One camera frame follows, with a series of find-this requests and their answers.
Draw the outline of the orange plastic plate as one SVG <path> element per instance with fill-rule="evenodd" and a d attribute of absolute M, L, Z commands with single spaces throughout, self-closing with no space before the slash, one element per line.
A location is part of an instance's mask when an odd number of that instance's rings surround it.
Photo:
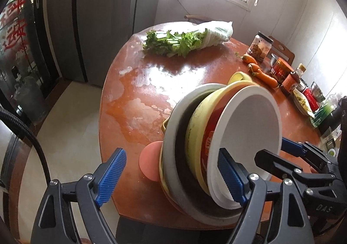
<path fill-rule="evenodd" d="M 165 197 L 170 204 L 180 213 L 186 213 L 180 206 L 172 199 L 170 191 L 164 179 L 164 172 L 162 168 L 162 144 L 163 141 L 155 141 L 144 147 L 139 156 L 139 168 L 142 174 L 149 180 L 159 183 Z"/>

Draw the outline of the middle carrot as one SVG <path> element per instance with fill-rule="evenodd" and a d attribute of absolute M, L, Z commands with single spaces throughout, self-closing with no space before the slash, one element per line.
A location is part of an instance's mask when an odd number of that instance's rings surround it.
<path fill-rule="evenodd" d="M 250 55 L 244 54 L 241 56 L 242 62 L 245 64 L 258 64 L 257 61 Z"/>

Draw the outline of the wooden chair back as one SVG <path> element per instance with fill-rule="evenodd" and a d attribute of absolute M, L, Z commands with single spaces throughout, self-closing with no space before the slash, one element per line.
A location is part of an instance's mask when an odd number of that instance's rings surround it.
<path fill-rule="evenodd" d="M 283 43 L 278 41 L 274 36 L 270 35 L 270 39 L 273 40 L 272 47 L 268 52 L 267 58 L 271 58 L 272 54 L 284 59 L 288 64 L 292 65 L 295 58 L 295 54 L 291 52 Z"/>

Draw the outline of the celery in plastic bag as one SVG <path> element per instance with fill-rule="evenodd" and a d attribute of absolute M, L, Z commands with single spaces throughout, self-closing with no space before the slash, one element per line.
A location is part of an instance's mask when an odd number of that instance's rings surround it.
<path fill-rule="evenodd" d="M 191 51 L 217 46 L 229 41 L 234 32 L 233 22 L 210 21 L 194 26 L 194 29 L 183 32 L 151 29 L 146 33 L 142 46 L 146 52 L 167 57 L 186 57 Z"/>

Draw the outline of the red tissue box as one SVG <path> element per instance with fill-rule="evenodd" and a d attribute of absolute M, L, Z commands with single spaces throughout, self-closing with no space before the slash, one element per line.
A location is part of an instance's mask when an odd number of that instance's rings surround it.
<path fill-rule="evenodd" d="M 310 90 L 310 88 L 306 88 L 303 91 L 304 96 L 307 98 L 308 102 L 309 102 L 309 106 L 312 110 L 312 112 L 315 112 L 316 110 L 319 109 L 319 104 L 317 102 L 317 100 L 313 97 L 313 94 Z"/>

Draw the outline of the clear jar black lid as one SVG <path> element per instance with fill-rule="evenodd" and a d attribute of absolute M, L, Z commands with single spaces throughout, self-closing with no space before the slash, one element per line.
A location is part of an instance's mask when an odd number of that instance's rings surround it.
<path fill-rule="evenodd" d="M 258 32 L 254 37 L 247 54 L 252 56 L 257 62 L 263 62 L 272 48 L 273 39 Z"/>

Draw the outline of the red sauce jar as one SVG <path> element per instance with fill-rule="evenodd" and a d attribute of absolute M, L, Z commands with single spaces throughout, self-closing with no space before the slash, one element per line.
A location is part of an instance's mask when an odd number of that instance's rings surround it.
<path fill-rule="evenodd" d="M 293 68 L 286 61 L 278 58 L 273 64 L 270 74 L 281 84 L 292 71 Z"/>

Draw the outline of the large steel bowl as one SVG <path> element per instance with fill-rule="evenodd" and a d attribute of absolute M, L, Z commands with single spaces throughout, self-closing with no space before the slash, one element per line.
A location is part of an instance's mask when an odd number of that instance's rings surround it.
<path fill-rule="evenodd" d="M 164 134 L 162 162 L 164 177 L 172 199 L 186 215 L 205 225 L 226 227 L 234 225 L 242 209 L 224 209 L 203 191 L 189 169 L 185 156 L 185 135 L 189 120 L 204 98 L 223 84 L 197 86 L 173 108 Z"/>

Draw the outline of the yellow shell-shaped plate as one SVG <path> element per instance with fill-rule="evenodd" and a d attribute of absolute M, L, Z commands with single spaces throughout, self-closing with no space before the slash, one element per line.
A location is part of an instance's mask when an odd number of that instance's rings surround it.
<path fill-rule="evenodd" d="M 166 127 L 167 127 L 168 121 L 169 121 L 169 118 L 164 120 L 162 125 L 161 125 L 161 131 L 163 134 L 166 132 Z M 170 197 L 170 191 L 169 191 L 168 185 L 166 184 L 166 180 L 164 177 L 164 166 L 163 166 L 163 162 L 162 162 L 163 147 L 164 147 L 164 145 L 161 146 L 160 155 L 159 155 L 159 177 L 160 177 L 160 184 L 161 184 L 161 187 L 162 187 L 164 193 L 166 194 L 166 196 Z"/>

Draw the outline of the black thermos flask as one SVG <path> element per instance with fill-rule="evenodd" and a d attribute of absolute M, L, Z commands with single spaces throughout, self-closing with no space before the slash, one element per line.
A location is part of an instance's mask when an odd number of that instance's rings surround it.
<path fill-rule="evenodd" d="M 327 117 L 318 126 L 318 130 L 321 135 L 323 135 L 327 130 L 332 132 L 340 125 L 342 119 L 342 103 L 346 101 L 346 96 L 342 97 L 337 107 L 327 115 Z"/>

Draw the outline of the yellow enamel bowl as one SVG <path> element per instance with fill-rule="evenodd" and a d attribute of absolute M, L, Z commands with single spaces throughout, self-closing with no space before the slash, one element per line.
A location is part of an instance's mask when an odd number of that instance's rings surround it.
<path fill-rule="evenodd" d="M 199 103 L 190 118 L 185 135 L 185 156 L 193 176 L 207 194 L 207 161 L 216 124 L 231 98 L 242 88 L 255 84 L 248 74 L 235 72 L 226 86 L 213 91 Z"/>

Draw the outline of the instant noodle paper bowl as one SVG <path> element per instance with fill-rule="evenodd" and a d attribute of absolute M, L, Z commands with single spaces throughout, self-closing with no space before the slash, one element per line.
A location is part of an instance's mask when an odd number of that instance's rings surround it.
<path fill-rule="evenodd" d="M 220 148 L 225 148 L 249 173 L 270 180 L 271 174 L 257 167 L 254 158 L 263 149 L 277 155 L 281 144 L 281 116 L 271 93 L 256 85 L 238 91 L 223 110 L 209 147 L 206 176 L 214 202 L 224 209 L 240 208 L 218 170 Z"/>

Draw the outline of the brown sauce bottle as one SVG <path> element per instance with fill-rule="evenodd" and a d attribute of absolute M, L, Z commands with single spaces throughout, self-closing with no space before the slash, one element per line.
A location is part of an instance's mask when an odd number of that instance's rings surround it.
<path fill-rule="evenodd" d="M 300 84 L 301 82 L 301 77 L 306 71 L 306 67 L 300 63 L 298 67 L 292 71 L 286 79 L 282 82 L 280 88 L 282 93 L 288 97 L 293 90 Z"/>

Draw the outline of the green drink bottle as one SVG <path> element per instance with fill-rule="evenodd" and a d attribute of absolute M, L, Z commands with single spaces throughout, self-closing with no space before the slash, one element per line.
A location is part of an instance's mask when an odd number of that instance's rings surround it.
<path fill-rule="evenodd" d="M 327 116 L 336 109 L 340 95 L 330 94 L 322 103 L 322 105 L 313 113 L 314 117 L 310 118 L 311 124 L 314 128 L 320 126 L 320 124 L 327 118 Z"/>

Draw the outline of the carrot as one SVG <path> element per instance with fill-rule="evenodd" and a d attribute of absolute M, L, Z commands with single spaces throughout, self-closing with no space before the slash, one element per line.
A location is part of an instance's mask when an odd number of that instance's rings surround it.
<path fill-rule="evenodd" d="M 241 56 L 242 62 L 245 64 L 258 64 L 257 61 L 250 55 L 244 54 Z"/>
<path fill-rule="evenodd" d="M 269 87 L 275 89 L 278 86 L 277 80 L 265 74 L 257 64 L 248 64 L 248 70 L 251 72 L 253 76 L 263 81 L 263 83 L 267 84 Z"/>

